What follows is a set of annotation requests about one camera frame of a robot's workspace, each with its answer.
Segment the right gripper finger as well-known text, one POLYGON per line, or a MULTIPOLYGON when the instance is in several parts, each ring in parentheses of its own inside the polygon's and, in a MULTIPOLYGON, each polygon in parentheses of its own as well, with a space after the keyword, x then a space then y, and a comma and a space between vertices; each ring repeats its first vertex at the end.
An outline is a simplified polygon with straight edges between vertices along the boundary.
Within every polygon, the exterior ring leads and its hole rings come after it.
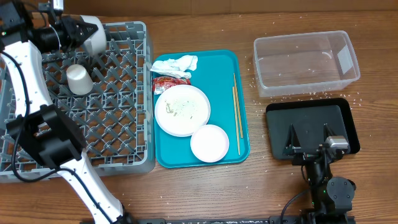
POLYGON ((293 124, 290 124, 285 147, 301 147, 293 124))
POLYGON ((333 130, 329 127, 329 125, 327 123, 325 123, 323 125, 324 143, 329 144, 334 136, 335 136, 335 133, 333 132, 333 130))

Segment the grey bowl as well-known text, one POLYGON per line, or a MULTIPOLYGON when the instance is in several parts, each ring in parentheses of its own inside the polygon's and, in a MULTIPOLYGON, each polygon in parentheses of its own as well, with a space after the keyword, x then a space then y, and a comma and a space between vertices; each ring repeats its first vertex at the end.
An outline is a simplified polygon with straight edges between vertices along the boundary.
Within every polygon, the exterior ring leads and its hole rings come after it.
POLYGON ((82 21, 94 24, 98 28, 98 30, 83 43, 85 50, 92 57, 103 53, 106 50, 107 40, 101 21, 95 16, 81 15, 80 17, 82 21))

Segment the white paper cup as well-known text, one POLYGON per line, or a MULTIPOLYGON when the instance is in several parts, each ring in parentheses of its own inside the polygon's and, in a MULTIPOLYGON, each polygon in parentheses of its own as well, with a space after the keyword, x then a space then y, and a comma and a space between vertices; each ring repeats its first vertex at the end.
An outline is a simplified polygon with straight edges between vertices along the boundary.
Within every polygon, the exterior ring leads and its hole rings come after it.
POLYGON ((71 65, 66 71, 68 86, 76 95, 86 95, 93 89, 93 81, 86 68, 79 64, 71 65))

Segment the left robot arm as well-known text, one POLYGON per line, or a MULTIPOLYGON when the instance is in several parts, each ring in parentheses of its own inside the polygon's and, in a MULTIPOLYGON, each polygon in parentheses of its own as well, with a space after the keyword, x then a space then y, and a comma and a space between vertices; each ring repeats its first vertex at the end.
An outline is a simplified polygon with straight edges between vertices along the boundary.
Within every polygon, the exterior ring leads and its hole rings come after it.
POLYGON ((22 1, 1 3, 1 58, 16 97, 16 117, 7 123, 15 149, 25 150, 50 174, 62 176, 81 198, 95 223, 132 223, 133 217, 106 188, 86 153, 80 127, 54 105, 44 80, 42 54, 84 47, 90 56, 106 49, 103 25, 95 16, 74 19, 63 2, 42 3, 47 15, 36 28, 22 1))

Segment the black plastic tray bin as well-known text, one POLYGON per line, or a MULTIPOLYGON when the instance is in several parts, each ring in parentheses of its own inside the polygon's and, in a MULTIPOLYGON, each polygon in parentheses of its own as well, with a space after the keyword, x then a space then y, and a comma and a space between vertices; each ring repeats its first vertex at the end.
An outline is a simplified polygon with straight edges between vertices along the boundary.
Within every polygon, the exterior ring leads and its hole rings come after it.
POLYGON ((316 149, 325 141, 325 124, 337 136, 345 137, 349 154, 361 149, 351 107, 344 98, 272 103, 266 108, 266 120, 274 159, 292 158, 283 154, 290 126, 304 149, 316 149))

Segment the grey plastic dish rack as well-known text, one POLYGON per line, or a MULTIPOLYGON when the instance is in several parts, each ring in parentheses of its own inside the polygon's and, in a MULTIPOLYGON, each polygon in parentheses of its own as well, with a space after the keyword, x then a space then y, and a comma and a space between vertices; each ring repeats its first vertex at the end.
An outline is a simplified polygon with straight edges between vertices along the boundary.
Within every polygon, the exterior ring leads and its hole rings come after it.
POLYGON ((84 49, 43 55, 43 73, 55 106, 74 120, 100 176, 150 172, 155 166, 152 42, 141 21, 104 25, 106 51, 84 49), (93 80, 91 93, 74 95, 67 68, 79 64, 93 80))

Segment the wooden chopstick left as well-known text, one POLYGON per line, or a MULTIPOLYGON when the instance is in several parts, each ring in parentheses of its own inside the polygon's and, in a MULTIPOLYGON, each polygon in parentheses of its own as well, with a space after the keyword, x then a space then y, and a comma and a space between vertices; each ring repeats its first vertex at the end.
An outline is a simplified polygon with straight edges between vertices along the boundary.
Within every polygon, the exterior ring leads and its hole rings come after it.
POLYGON ((238 155, 240 155, 240 135, 239 135, 239 124, 238 124, 238 111, 237 111, 237 103, 236 103, 236 90, 235 86, 232 87, 233 92, 233 104, 234 104, 234 119, 235 119, 235 126, 236 126, 236 141, 237 141, 237 148, 238 148, 238 155))

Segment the wooden chopstick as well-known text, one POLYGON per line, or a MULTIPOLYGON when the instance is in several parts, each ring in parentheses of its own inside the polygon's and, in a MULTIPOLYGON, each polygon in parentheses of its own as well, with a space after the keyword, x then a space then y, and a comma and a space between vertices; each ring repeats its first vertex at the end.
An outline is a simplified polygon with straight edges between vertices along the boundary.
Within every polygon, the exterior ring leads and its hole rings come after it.
POLYGON ((236 97, 236 108, 238 111, 238 124, 239 124, 240 138, 243 138, 243 127, 242 127, 242 122, 241 122, 241 111, 240 111, 240 105, 239 105, 239 96, 238 96, 238 89, 237 89, 235 73, 234 73, 234 90, 235 90, 235 97, 236 97))
POLYGON ((236 103, 236 90, 235 86, 232 87, 233 92, 233 104, 234 104, 234 119, 235 119, 235 126, 236 126, 236 141, 237 141, 237 148, 238 148, 238 155, 240 155, 240 135, 239 135, 239 124, 238 124, 238 111, 237 111, 237 103, 236 103))

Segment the small white plate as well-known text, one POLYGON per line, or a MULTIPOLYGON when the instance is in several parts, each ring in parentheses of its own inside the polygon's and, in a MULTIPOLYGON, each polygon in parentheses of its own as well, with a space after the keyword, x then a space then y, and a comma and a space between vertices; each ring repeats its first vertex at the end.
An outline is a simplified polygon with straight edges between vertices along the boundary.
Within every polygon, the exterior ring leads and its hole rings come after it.
POLYGON ((219 126, 207 124, 197 129, 191 136, 190 148, 194 156, 202 162, 218 162, 229 150, 227 133, 219 126))

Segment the wooden chopstick right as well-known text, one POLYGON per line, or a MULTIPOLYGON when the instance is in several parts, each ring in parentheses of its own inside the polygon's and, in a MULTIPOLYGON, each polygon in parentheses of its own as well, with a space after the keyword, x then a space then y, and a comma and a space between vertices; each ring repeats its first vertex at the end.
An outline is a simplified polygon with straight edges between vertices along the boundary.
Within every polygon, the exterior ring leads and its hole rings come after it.
POLYGON ((243 127, 242 127, 242 122, 241 122, 241 111, 240 111, 240 105, 239 105, 239 96, 238 96, 238 89, 237 89, 235 73, 234 73, 234 90, 235 90, 235 97, 236 97, 236 108, 238 111, 238 124, 239 124, 240 138, 243 138, 243 127))

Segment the teal plastic serving tray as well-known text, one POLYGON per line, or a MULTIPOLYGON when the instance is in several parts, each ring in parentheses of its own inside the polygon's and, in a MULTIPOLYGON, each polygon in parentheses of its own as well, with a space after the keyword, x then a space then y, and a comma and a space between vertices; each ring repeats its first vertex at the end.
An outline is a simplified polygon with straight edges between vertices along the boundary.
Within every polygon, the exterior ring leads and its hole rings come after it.
MULTIPOLYGON (((229 138, 229 150, 216 165, 236 164, 246 160, 250 154, 248 121, 244 105, 243 88, 236 54, 230 50, 207 50, 163 54, 157 61, 178 59, 184 55, 198 57, 197 69, 192 71, 191 84, 199 88, 208 97, 211 106, 209 124, 222 128, 229 138), (236 123, 233 103, 233 87, 237 88, 239 109, 243 126, 243 137, 236 137, 236 123)), ((197 159, 190 149, 189 137, 175 137, 167 134, 154 120, 155 156, 157 162, 165 168, 207 166, 197 159)))

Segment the red snack wrapper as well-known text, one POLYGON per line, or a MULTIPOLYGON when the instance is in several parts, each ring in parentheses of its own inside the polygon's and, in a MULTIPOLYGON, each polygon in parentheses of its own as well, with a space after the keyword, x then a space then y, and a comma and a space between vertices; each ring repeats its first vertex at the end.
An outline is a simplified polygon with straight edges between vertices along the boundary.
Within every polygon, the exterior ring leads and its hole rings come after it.
POLYGON ((165 90, 177 85, 191 85, 191 82, 186 78, 157 77, 152 81, 152 91, 155 95, 160 95, 165 90))

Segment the crumpled white paper napkin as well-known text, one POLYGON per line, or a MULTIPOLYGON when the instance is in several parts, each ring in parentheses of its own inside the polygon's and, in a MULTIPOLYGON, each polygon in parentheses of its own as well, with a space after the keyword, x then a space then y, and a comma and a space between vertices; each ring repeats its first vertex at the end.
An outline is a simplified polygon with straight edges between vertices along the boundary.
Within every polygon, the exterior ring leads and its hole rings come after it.
POLYGON ((197 63, 196 55, 184 55, 178 59, 155 61, 150 70, 169 77, 191 79, 192 74, 189 70, 195 71, 197 63))

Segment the large white dirty plate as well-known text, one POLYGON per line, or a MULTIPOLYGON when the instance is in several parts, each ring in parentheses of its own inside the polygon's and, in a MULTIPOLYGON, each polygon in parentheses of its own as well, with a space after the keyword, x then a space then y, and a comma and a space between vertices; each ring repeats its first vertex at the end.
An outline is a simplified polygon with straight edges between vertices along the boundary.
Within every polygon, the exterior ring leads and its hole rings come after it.
POLYGON ((191 136, 210 119, 211 106, 207 96, 191 85, 176 85, 165 90, 156 101, 155 119, 167 134, 191 136))

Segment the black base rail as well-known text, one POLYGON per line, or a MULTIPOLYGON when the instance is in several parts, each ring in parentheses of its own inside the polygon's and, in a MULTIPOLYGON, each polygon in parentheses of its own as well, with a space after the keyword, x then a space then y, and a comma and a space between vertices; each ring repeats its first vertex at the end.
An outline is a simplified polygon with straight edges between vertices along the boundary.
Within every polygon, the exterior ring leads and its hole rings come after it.
MULTIPOLYGON (((280 216, 271 216, 269 218, 260 219, 226 219, 226 220, 210 220, 210 219, 193 219, 193 220, 165 220, 164 218, 146 218, 134 219, 128 217, 127 221, 123 220, 116 223, 133 223, 133 224, 280 224, 280 216)), ((304 222, 300 216, 284 216, 283 224, 299 224, 310 223, 304 222)), ((348 224, 355 224, 354 217, 348 217, 348 224)))

